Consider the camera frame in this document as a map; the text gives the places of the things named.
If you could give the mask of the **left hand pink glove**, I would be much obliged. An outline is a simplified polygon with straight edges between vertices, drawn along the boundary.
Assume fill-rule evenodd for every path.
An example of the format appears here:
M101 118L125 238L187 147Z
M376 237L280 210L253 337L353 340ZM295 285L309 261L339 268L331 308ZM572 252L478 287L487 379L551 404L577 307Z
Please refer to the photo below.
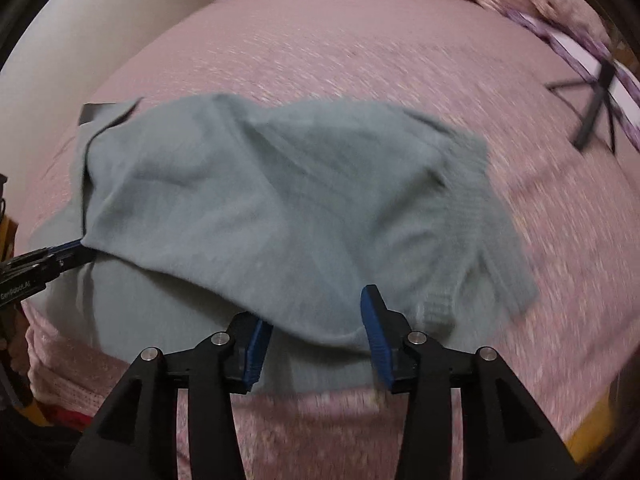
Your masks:
M27 377L28 328L20 304L1 310L1 402L17 410L24 410L34 400Z

